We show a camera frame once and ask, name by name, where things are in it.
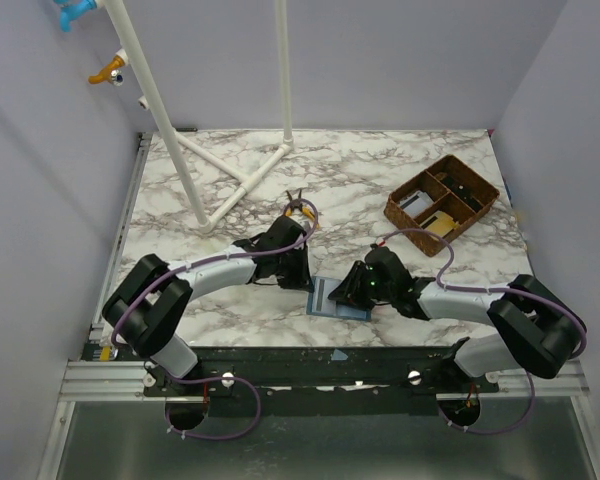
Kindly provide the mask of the blue card holder wallet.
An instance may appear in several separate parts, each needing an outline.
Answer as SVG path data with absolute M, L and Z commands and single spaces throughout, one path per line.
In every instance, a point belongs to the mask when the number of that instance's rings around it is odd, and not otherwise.
M 368 322 L 371 320 L 369 310 L 360 310 L 329 299 L 329 295 L 341 283 L 340 279 L 314 276 L 314 290 L 308 295 L 306 314 L 341 320 Z

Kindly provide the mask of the white grey striped card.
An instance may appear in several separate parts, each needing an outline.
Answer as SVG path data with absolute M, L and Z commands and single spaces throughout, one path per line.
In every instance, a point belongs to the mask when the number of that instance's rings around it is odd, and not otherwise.
M 338 287 L 340 281 L 337 279 L 317 277 L 313 297 L 313 312 L 316 314 L 335 316 L 337 303 L 329 299 L 329 295 Z

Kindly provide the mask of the gold striped credit card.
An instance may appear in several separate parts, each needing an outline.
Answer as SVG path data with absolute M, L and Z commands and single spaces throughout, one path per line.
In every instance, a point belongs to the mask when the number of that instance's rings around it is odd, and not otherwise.
M 435 212 L 430 217 L 428 217 L 420 227 L 425 230 L 430 230 L 432 232 L 439 232 L 444 230 L 448 225 L 447 214 L 445 212 Z

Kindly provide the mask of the gold VIP credit card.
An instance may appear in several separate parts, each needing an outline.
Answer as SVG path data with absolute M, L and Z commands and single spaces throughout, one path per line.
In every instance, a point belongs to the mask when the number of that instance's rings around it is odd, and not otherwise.
M 446 237 L 453 232 L 457 226 L 458 223 L 446 212 L 437 212 L 425 221 L 422 228 L 440 237 Z

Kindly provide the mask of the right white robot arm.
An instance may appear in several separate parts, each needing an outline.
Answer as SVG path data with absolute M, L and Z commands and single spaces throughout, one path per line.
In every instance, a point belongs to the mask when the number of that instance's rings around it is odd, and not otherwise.
M 447 355 L 440 379 L 454 392 L 499 370 L 522 368 L 552 379 L 586 346 L 584 322 L 531 275 L 487 287 L 444 285 L 438 278 L 411 275 L 384 246 L 373 247 L 356 261 L 329 299 L 360 310 L 387 303 L 412 319 L 455 319 L 494 327 L 494 335 L 460 340 Z

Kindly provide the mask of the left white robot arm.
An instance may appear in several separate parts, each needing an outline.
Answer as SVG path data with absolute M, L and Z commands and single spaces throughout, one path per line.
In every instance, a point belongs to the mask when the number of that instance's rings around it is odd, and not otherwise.
M 273 278 L 286 290 L 311 292 L 308 238 L 314 230 L 282 215 L 263 233 L 233 242 L 193 262 L 143 256 L 105 302 L 101 315 L 113 328 L 111 343 L 128 345 L 167 372 L 181 395 L 202 380 L 198 357 L 176 329 L 189 303 L 224 288 Z

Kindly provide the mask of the brown woven basket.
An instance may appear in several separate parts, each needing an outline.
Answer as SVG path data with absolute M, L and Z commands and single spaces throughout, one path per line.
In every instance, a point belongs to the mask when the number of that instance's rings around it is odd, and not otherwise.
M 448 173 L 469 187 L 483 208 L 474 212 L 435 178 L 439 172 Z M 384 215 L 422 253 L 433 257 L 443 249 L 443 241 L 452 242 L 461 236 L 489 212 L 498 198 L 499 191 L 495 186 L 456 156 L 446 155 L 391 192 Z M 446 212 L 458 223 L 457 228 L 446 237 L 420 227 L 438 211 Z

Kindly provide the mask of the black item in basket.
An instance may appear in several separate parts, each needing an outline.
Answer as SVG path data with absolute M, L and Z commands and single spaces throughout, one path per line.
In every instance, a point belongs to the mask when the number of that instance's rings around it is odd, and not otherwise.
M 474 212 L 479 212 L 483 208 L 483 205 L 474 197 L 472 190 L 448 173 L 439 172 L 435 175 L 435 178 L 460 198 Z

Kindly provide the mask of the orange brass tap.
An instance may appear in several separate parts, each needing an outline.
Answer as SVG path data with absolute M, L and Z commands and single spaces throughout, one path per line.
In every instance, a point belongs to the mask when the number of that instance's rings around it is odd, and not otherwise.
M 98 74 L 88 77 L 90 85 L 109 83 L 114 86 L 120 86 L 124 82 L 122 69 L 128 63 L 128 56 L 124 49 L 120 49 L 113 59 L 105 65 Z

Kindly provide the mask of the yellow handled pliers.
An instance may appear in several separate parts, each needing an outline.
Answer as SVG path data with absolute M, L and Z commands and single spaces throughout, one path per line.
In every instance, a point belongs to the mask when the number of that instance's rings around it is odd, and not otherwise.
M 291 217 L 295 212 L 299 212 L 311 221 L 311 226 L 314 229 L 319 229 L 318 213 L 314 207 L 307 203 L 306 199 L 303 197 L 302 191 L 302 188 L 298 189 L 296 194 L 293 194 L 289 190 L 285 191 L 287 205 L 283 209 L 283 215 Z

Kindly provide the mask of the aluminium extrusion rail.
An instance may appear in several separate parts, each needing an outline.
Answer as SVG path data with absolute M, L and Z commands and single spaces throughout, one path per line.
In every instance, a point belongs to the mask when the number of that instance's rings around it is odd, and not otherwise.
M 87 362 L 67 364 L 61 382 L 59 398 L 64 402 L 87 401 L 160 401 L 193 402 L 195 396 L 177 397 L 159 390 L 149 394 L 148 373 L 141 362 Z M 480 390 L 481 399 L 524 398 L 530 392 L 526 375 L 520 370 L 501 371 L 492 375 L 498 390 Z M 553 380 L 536 377 L 535 394 L 540 397 L 580 397 L 590 394 L 584 370 L 578 361 L 571 361 Z

